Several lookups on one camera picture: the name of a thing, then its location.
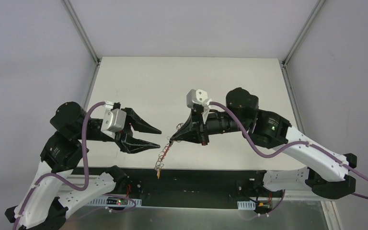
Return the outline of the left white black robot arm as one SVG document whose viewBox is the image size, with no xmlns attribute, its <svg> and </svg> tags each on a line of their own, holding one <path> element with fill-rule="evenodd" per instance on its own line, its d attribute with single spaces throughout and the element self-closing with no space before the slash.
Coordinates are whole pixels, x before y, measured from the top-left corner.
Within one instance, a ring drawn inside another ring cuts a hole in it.
<svg viewBox="0 0 368 230">
<path fill-rule="evenodd" d="M 133 132 L 161 134 L 132 108 L 98 102 L 84 110 L 62 104 L 51 118 L 55 133 L 40 154 L 36 175 L 22 201 L 5 211 L 15 230 L 58 230 L 78 209 L 112 192 L 130 200 L 128 176 L 118 166 L 90 179 L 87 141 L 112 142 L 123 153 L 136 154 L 159 145 L 136 139 Z"/>
</svg>

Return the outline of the red keyring holder with rings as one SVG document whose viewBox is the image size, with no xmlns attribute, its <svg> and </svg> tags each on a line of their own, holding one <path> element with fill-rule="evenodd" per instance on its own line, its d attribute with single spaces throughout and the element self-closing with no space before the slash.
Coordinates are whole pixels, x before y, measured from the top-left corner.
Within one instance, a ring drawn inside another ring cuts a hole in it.
<svg viewBox="0 0 368 230">
<path fill-rule="evenodd" d="M 171 149 L 172 145 L 175 142 L 179 142 L 179 141 L 171 140 L 171 138 L 172 138 L 172 136 L 168 136 L 167 137 L 168 143 L 163 147 L 163 149 L 159 153 L 158 158 L 157 158 L 157 160 L 155 162 L 154 170 L 156 171 L 156 177 L 157 177 L 157 179 L 160 179 L 160 177 L 161 177 L 161 170 L 164 167 L 164 163 L 163 162 L 164 162 L 164 159 L 165 159 L 167 153 L 169 152 L 169 150 Z"/>
</svg>

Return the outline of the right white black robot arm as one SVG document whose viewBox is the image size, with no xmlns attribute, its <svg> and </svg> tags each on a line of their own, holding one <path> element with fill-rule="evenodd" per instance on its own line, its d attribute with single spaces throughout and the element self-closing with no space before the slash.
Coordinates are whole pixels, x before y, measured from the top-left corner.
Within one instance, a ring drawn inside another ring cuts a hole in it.
<svg viewBox="0 0 368 230">
<path fill-rule="evenodd" d="M 339 199 L 356 190 L 356 180 L 348 174 L 355 167 L 354 154 L 337 154 L 305 136 L 279 114 L 261 110 L 257 96 L 243 88 L 235 88 L 226 95 L 221 110 L 203 90 L 191 90 L 186 97 L 191 113 L 186 122 L 174 133 L 171 142 L 185 141 L 203 146 L 216 134 L 241 132 L 252 149 L 272 150 L 262 154 L 273 158 L 284 153 L 304 165 L 289 171 L 261 170 L 252 187 L 255 194 L 265 196 L 280 190 L 311 191 L 326 199 Z"/>
</svg>

